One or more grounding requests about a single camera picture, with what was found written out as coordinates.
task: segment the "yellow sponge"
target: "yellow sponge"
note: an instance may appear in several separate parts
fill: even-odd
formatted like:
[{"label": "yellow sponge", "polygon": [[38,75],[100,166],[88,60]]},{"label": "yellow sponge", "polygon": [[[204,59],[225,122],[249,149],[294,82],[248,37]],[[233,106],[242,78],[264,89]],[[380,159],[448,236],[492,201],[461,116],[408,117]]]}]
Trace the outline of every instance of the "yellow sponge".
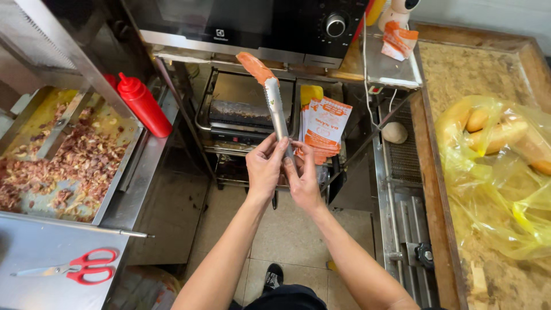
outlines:
[{"label": "yellow sponge", "polygon": [[307,105],[312,98],[316,98],[317,100],[323,99],[323,88],[315,85],[301,85],[300,106]]}]

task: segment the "electrolux logo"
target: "electrolux logo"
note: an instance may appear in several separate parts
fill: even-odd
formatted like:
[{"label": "electrolux logo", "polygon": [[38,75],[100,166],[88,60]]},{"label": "electrolux logo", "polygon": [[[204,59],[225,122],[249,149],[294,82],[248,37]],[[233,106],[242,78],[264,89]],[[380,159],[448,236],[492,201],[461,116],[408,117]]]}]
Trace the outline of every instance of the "electrolux logo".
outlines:
[{"label": "electrolux logo", "polygon": [[221,36],[224,36],[224,30],[223,29],[217,29],[216,30],[216,36],[214,37],[215,40],[220,41],[227,41],[226,38],[220,38]]}]

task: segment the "oven knob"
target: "oven knob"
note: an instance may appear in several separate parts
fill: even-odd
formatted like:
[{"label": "oven knob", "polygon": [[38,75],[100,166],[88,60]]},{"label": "oven knob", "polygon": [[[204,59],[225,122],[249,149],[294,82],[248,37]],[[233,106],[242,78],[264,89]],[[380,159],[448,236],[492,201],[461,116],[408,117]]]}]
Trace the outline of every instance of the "oven knob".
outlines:
[{"label": "oven knob", "polygon": [[325,24],[325,31],[327,35],[336,38],[344,33],[346,29],[346,22],[344,18],[338,14],[332,15],[327,19]]}]

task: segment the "black shoe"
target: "black shoe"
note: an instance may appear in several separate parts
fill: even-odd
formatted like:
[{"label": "black shoe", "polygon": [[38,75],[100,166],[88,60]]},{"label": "black shoe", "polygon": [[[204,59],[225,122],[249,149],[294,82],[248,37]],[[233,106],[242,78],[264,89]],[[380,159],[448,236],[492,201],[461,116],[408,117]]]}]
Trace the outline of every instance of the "black shoe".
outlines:
[{"label": "black shoe", "polygon": [[283,285],[283,269],[278,264],[272,264],[266,271],[262,293],[270,292],[281,285]]}]

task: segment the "red squeeze bottle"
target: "red squeeze bottle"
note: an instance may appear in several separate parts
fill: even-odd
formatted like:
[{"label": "red squeeze bottle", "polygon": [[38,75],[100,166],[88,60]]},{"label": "red squeeze bottle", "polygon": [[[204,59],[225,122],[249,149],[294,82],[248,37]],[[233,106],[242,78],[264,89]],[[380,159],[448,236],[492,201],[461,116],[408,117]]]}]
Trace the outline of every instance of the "red squeeze bottle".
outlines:
[{"label": "red squeeze bottle", "polygon": [[149,89],[135,77],[126,77],[122,72],[118,76],[121,77],[118,93],[125,103],[155,137],[167,137],[172,132],[172,125]]}]

